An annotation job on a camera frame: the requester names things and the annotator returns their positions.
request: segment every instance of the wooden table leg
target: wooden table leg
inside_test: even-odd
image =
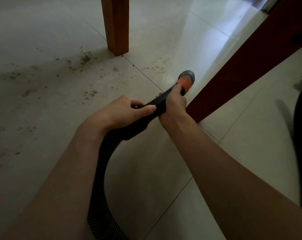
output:
[[[198,123],[302,47],[302,0],[283,0],[186,108]]]
[[[119,56],[129,51],[129,0],[101,0],[108,49]]]

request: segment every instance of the tile floor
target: tile floor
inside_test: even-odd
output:
[[[148,102],[186,69],[190,102],[265,18],[244,0],[130,0],[130,51],[114,57],[100,0],[0,0],[0,234],[86,116],[122,94]],[[288,126],[301,75],[302,49],[199,125],[296,203]],[[130,239],[224,238],[158,120],[116,150],[105,187]]]

